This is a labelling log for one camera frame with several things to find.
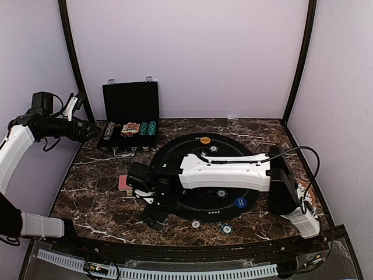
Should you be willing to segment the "red white chip stack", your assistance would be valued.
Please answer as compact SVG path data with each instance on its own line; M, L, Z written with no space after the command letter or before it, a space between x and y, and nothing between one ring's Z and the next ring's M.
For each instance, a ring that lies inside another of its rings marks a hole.
M191 227L193 229L199 229L201 227L201 222L199 220L193 220L191 222Z

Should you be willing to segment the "blue green chip stack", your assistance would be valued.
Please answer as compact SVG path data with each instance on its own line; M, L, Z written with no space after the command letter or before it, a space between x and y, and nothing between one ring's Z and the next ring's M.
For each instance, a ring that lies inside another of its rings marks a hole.
M221 223L219 229L223 235L232 235L234 233L234 228L229 223Z

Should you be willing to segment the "blue small blind button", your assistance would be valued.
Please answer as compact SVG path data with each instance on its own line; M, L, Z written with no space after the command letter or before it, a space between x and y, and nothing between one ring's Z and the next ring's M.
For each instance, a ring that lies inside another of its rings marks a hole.
M240 208L240 209L246 208L248 206L248 202L245 197L237 197L234 200L234 204L237 208Z

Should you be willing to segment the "orange big blind button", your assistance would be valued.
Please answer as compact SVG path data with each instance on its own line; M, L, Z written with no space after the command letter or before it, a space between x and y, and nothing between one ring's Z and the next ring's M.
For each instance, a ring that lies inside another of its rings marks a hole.
M200 142L204 145L207 145L211 142L211 139L207 136L203 136L203 137L201 137Z

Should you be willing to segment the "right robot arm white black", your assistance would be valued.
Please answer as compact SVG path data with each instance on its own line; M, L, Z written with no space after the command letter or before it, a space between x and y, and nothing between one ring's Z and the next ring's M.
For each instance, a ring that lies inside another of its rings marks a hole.
M143 220L153 229L160 229L169 214L193 225L225 222L250 210L267 193L269 212L297 228L301 252L310 253L320 243L315 211L278 147L239 156L226 156L215 145L160 153L149 165L135 163L127 183L147 202Z

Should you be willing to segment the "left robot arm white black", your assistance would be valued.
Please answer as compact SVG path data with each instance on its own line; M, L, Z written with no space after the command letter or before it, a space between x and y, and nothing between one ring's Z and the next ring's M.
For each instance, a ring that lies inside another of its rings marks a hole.
M26 213L6 197L16 168L34 143L49 137L85 143L100 133L93 123L74 116L86 100L84 93L71 94L59 111L54 111L55 98L50 92L34 93L31 108L8 124L7 135L1 142L1 240L15 245L20 237L49 237L59 239L60 246L69 254L78 254L82 241L75 236L71 220Z

